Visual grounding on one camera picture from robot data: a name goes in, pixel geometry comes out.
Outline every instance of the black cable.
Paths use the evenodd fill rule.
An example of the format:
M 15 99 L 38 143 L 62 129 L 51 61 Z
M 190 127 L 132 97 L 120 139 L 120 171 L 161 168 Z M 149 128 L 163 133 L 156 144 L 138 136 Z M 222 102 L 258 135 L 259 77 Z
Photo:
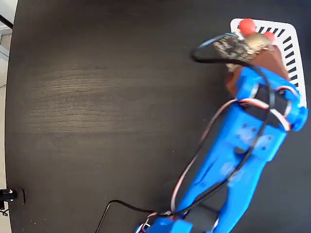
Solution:
M 133 205 L 130 205 L 130 204 L 128 204 L 128 203 L 126 203 L 126 202 L 124 202 L 124 201 L 121 201 L 121 200 L 111 200 L 111 201 L 108 203 L 108 205 L 106 206 L 106 208 L 105 208 L 105 211 L 104 211 L 104 213 L 103 213 L 103 215 L 102 215 L 102 218 L 101 218 L 101 220 L 100 220 L 100 222 L 99 222 L 99 224 L 98 224 L 98 226 L 97 226 L 97 229 L 96 229 L 95 233 L 98 233 L 98 232 L 99 232 L 99 230 L 100 230 L 100 228 L 101 228 L 101 226 L 102 226 L 102 224 L 103 224 L 103 221 L 104 221 L 104 219 L 105 219 L 105 217 L 106 217 L 106 215 L 107 215 L 108 209 L 110 208 L 110 205 L 111 205 L 112 203 L 118 203 L 118 204 L 121 204 L 121 205 L 123 205 L 123 206 L 125 206 L 125 207 L 131 209 L 131 210 L 138 211 L 138 212 L 142 212 L 142 213 L 152 214 L 152 213 L 154 213 L 154 212 L 157 212 L 156 210 L 145 210 L 145 209 L 140 209 L 140 208 L 137 208 L 137 207 L 135 207 L 135 206 L 133 206 Z
M 8 26 L 10 29 L 13 29 L 13 23 L 11 23 L 10 21 L 8 21 L 5 17 L 3 17 L 2 15 L 0 15 L 0 21 L 5 24 L 6 26 Z

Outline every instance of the robotic arm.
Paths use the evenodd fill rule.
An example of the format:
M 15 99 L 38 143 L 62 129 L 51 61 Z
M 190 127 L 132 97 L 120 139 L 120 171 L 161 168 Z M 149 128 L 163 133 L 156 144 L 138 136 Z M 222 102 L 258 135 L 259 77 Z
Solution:
M 273 35 L 256 33 L 254 26 L 250 19 L 245 19 L 240 24 L 244 40 L 227 34 L 214 41 L 214 46 L 224 58 L 259 64 L 257 67 L 269 83 L 253 69 L 228 65 L 227 87 L 235 98 L 228 104 L 228 113 L 213 147 L 176 210 L 172 209 L 175 213 L 182 213 L 178 217 L 158 217 L 152 226 L 141 225 L 137 232 L 195 233 L 195 226 L 184 220 L 187 211 L 183 210 L 217 183 L 227 185 L 228 195 L 211 231 L 230 232 L 248 208 L 263 167 L 273 159 L 287 131 L 299 131 L 305 124 L 308 110 L 299 105 L 300 94 L 288 81 L 287 72 L 279 60 L 279 51 L 271 43 Z M 271 62 L 264 64 L 268 60 L 274 61 L 272 68 Z M 274 91 L 272 109 L 266 103 L 268 85 Z M 270 115 L 265 118 L 267 109 Z M 266 126 L 258 136 L 263 123 Z M 254 141 L 251 153 L 244 159 Z M 237 149 L 245 153 L 236 153 Z

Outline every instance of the red and white wire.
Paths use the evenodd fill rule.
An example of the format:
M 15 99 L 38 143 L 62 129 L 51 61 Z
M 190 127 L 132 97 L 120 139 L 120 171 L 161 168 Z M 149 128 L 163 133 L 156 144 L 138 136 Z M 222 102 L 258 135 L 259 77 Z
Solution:
M 277 89 L 276 89 L 276 91 L 279 91 L 279 90 L 289 90 L 290 92 L 292 92 L 292 94 L 295 96 L 295 97 L 297 97 L 297 98 L 299 98 L 299 94 L 298 94 L 298 92 L 293 88 L 293 87 L 291 87 L 291 86 L 279 86 Z
M 236 103 L 236 102 L 241 102 L 241 103 L 249 103 L 252 105 L 255 105 L 259 108 L 262 109 L 268 109 L 269 105 L 261 100 L 258 99 L 253 99 L 253 98 L 246 98 L 246 99 L 242 99 L 242 100 L 238 100 L 238 99 L 233 99 L 233 100 L 229 100 L 228 102 L 226 102 L 223 106 L 221 106 L 218 111 L 215 113 L 215 115 L 212 117 L 212 119 L 210 120 L 210 122 L 207 125 L 207 128 L 205 129 L 205 131 L 202 134 L 200 143 L 206 138 L 206 136 L 208 135 L 212 125 L 214 124 L 216 118 L 231 104 Z M 289 131 L 291 129 L 291 126 L 289 124 L 289 122 L 286 120 L 286 118 L 280 113 L 278 112 L 276 109 L 271 109 L 270 112 L 275 115 L 278 120 L 280 121 L 280 123 L 283 125 L 284 129 L 286 131 Z M 173 194 L 172 194 L 172 199 L 171 199 L 171 211 L 175 212 L 175 201 L 176 201 L 176 196 L 178 193 L 178 190 L 182 184 L 183 179 L 185 178 L 187 172 L 190 170 L 191 166 L 193 165 L 194 161 L 197 158 L 197 154 L 194 156 L 194 158 L 190 161 L 190 163 L 188 164 L 188 166 L 186 167 L 186 169 L 184 170 L 184 172 L 181 174 L 181 176 L 178 179 L 178 182 L 174 188 Z

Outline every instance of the floor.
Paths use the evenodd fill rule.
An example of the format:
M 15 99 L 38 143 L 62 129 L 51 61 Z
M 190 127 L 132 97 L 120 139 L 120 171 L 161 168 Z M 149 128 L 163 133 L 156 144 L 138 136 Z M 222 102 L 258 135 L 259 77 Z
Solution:
M 11 44 L 11 34 L 1 37 L 0 44 L 9 49 Z M 5 90 L 6 85 L 0 87 L 0 189 L 6 188 L 5 162 L 4 162 L 4 116 L 5 116 Z M 0 233 L 10 233 L 10 216 L 0 214 Z

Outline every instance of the black slot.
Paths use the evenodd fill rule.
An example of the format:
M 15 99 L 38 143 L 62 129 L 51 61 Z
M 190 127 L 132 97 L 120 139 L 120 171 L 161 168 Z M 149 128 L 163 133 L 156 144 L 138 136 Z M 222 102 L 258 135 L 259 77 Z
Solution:
M 264 27 L 260 27 L 258 33 L 261 33 L 263 29 L 264 29 Z
M 294 51 L 291 51 L 289 54 L 287 54 L 287 55 L 285 56 L 285 58 L 289 58 L 289 57 L 293 56 L 293 54 L 294 54 Z
M 282 29 L 277 36 L 280 37 L 283 34 L 284 31 L 285 31 L 285 29 Z
M 290 62 L 286 63 L 286 66 L 289 66 L 291 64 L 295 63 L 295 59 L 292 59 Z
M 287 71 L 287 73 L 292 73 L 292 72 L 294 72 L 296 70 L 297 70 L 296 67 L 294 67 L 294 68 L 290 69 L 289 71 Z
M 290 41 L 292 38 L 289 36 L 286 40 L 283 41 L 283 44 L 285 44 L 286 42 Z
M 295 80 L 295 79 L 297 79 L 297 75 L 294 75 L 291 77 L 291 80 Z
M 290 44 L 289 46 L 287 46 L 287 47 L 284 49 L 284 51 L 289 50 L 289 49 L 292 48 L 292 47 L 293 47 L 293 44 Z

